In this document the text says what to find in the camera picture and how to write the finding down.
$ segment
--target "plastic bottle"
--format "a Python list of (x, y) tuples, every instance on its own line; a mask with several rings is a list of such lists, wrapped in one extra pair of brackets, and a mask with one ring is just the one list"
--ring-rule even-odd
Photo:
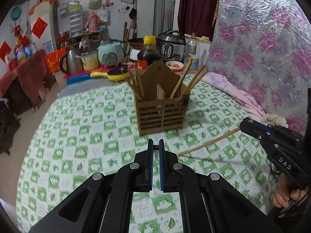
[(183, 60), (186, 65), (192, 59), (190, 70), (198, 70), (200, 59), (200, 43), (196, 39), (195, 33), (192, 33), (191, 38), (186, 42), (185, 58)]
[(141, 70), (147, 69), (153, 62), (162, 61), (162, 54), (156, 49), (155, 36), (145, 36), (145, 47), (137, 54), (137, 66)]

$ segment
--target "pink thermos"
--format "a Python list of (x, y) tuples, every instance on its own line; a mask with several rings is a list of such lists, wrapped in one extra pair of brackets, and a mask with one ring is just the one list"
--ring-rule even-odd
[(89, 32), (98, 30), (99, 17), (92, 11), (89, 13)]

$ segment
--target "human hand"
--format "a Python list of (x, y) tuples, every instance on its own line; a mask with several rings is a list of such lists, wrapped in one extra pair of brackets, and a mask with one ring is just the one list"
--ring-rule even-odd
[(298, 202), (308, 191), (308, 188), (305, 190), (295, 189), (290, 193), (287, 188), (287, 182), (288, 177), (282, 173), (279, 178), (279, 184), (275, 188), (273, 197), (273, 205), (277, 208), (288, 208), (290, 198)]

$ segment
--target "pink blanket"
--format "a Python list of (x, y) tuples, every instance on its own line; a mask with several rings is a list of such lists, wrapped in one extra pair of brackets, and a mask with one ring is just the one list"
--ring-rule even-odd
[(258, 122), (261, 121), (265, 112), (263, 112), (254, 97), (245, 91), (237, 89), (225, 76), (210, 72), (202, 78), (202, 81), (230, 95), (252, 119)]

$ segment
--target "pressure cooker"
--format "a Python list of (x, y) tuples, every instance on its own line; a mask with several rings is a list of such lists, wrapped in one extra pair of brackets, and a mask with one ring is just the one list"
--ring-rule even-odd
[(185, 47), (186, 37), (180, 31), (168, 31), (158, 35), (157, 48), (164, 61), (182, 61)]

